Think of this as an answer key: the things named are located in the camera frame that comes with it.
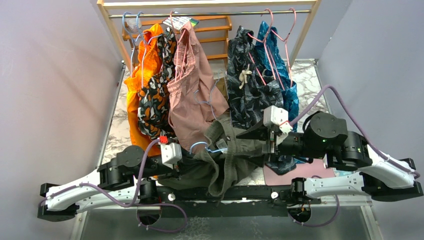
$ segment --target screw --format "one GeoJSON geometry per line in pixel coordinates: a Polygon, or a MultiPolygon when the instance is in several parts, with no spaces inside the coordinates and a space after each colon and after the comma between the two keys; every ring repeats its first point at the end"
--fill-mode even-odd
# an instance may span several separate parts
{"type": "Polygon", "coordinates": [[[277,193],[277,192],[275,192],[275,191],[274,191],[274,192],[272,192],[272,193],[271,193],[271,198],[272,198],[272,199],[276,199],[276,198],[278,198],[278,193],[277,193]]]}
{"type": "Polygon", "coordinates": [[[175,200],[175,194],[173,194],[173,193],[170,193],[170,194],[168,194],[168,200],[169,201],[174,201],[175,200]]]}

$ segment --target metal frame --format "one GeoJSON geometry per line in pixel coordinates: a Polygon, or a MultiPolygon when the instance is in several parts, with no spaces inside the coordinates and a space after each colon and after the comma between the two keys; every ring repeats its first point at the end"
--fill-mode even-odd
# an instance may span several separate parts
{"type": "MultiPolygon", "coordinates": [[[[116,46],[119,49],[119,53],[122,56],[125,64],[131,66],[130,55],[127,52],[124,41],[115,27],[112,19],[122,18],[122,15],[110,15],[109,10],[116,9],[169,9],[169,8],[208,8],[208,7],[248,7],[248,6],[287,6],[287,5],[309,5],[309,10],[299,10],[296,13],[307,14],[306,20],[303,24],[302,30],[300,31],[299,37],[294,44],[294,48],[291,51],[288,59],[290,66],[293,65],[295,59],[301,49],[301,46],[308,33],[309,27],[314,20],[317,10],[322,0],[189,0],[189,1],[140,1],[140,2],[105,2],[104,0],[98,0],[97,6],[103,16],[104,21],[111,33],[116,46]]],[[[291,14],[292,11],[273,11],[273,14],[291,14]]],[[[234,16],[234,15],[262,15],[269,14],[267,11],[249,11],[249,12],[205,12],[205,13],[186,13],[186,14],[173,14],[173,16],[234,16]]],[[[167,17],[169,13],[164,14],[140,14],[140,18],[152,18],[152,17],[167,17]]],[[[136,17],[135,14],[126,15],[125,17],[136,17]]]]}

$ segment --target white wall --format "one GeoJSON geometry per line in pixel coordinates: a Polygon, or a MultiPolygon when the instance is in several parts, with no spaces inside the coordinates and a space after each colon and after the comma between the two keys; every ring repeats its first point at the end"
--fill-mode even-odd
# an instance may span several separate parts
{"type": "Polygon", "coordinates": [[[0,1],[2,240],[67,240],[37,219],[40,184],[95,167],[121,60],[88,0],[0,1]]]}
{"type": "MultiPolygon", "coordinates": [[[[421,173],[423,9],[421,0],[353,0],[318,62],[322,83],[340,91],[374,144],[414,159],[421,173]]],[[[333,113],[347,118],[333,94],[326,96],[333,113]]],[[[374,204],[385,240],[423,238],[424,197],[374,204]]]]}
{"type": "MultiPolygon", "coordinates": [[[[145,2],[157,2],[155,0],[144,0],[145,2]]],[[[134,0],[105,0],[105,2],[136,2],[134,0]]],[[[297,56],[298,59],[318,59],[321,57],[321,53],[329,42],[331,36],[339,25],[340,20],[343,15],[345,15],[346,10],[349,7],[349,4],[352,0],[322,0],[321,5],[316,13],[315,19],[309,29],[309,32],[303,42],[303,45],[300,49],[300,52],[297,56]]],[[[245,11],[263,11],[266,8],[271,9],[272,11],[285,11],[290,7],[294,7],[296,10],[309,9],[310,6],[247,6],[247,7],[204,7],[204,8],[175,8],[175,9],[125,9],[127,12],[137,14],[139,11],[143,11],[146,14],[165,14],[169,13],[171,10],[179,13],[213,13],[213,12],[245,12],[245,11]]],[[[124,10],[111,10],[111,14],[123,14],[124,10]]],[[[306,14],[297,15],[297,23],[293,29],[293,32],[288,41],[288,49],[291,52],[293,49],[296,39],[299,36],[302,26],[306,19],[306,14]]],[[[240,16],[231,16],[232,21],[232,31],[229,34],[230,38],[234,38],[237,32],[237,29],[240,25],[247,29],[251,29],[257,34],[261,21],[266,21],[268,24],[271,23],[271,18],[269,15],[240,15],[240,16]]],[[[121,32],[122,29],[122,19],[114,20],[116,26],[121,32]]],[[[293,15],[292,14],[276,14],[274,15],[274,26],[277,27],[278,32],[281,37],[285,37],[293,24],[293,15]]],[[[213,32],[213,36],[202,34],[202,38],[213,38],[217,37],[216,31],[213,32]]],[[[127,49],[130,49],[130,44],[125,42],[127,49]]],[[[215,48],[217,44],[204,44],[206,54],[217,54],[215,48]]],[[[284,53],[284,43],[279,42],[278,47],[282,51],[282,58],[285,59],[284,53]]]]}

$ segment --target pink board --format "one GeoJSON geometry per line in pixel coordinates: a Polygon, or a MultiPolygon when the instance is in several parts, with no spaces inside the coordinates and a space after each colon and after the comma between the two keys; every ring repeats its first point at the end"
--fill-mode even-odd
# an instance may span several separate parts
{"type": "Polygon", "coordinates": [[[295,170],[289,171],[288,173],[281,176],[277,175],[269,167],[263,167],[265,184],[268,186],[290,185],[292,184],[292,179],[294,178],[310,178],[313,175],[317,175],[322,178],[331,178],[335,176],[333,169],[325,168],[323,160],[321,159],[314,159],[313,163],[311,164],[297,164],[295,170]]]}

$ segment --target clothing tag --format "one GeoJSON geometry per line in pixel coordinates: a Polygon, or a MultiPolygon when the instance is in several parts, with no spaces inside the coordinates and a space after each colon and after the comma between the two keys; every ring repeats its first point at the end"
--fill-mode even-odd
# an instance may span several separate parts
{"type": "Polygon", "coordinates": [[[226,154],[227,153],[228,145],[227,145],[227,143],[225,142],[224,139],[219,139],[216,142],[216,147],[218,149],[225,149],[225,150],[221,150],[221,153],[223,153],[223,154],[226,154]]]}
{"type": "MultiPolygon", "coordinates": [[[[197,24],[199,24],[200,21],[193,19],[193,18],[190,18],[190,17],[187,17],[187,16],[173,16],[172,17],[173,26],[178,31],[188,22],[190,22],[191,26],[194,28],[197,24]]],[[[171,18],[168,17],[167,19],[165,19],[163,21],[163,24],[172,27],[171,18]]]]}

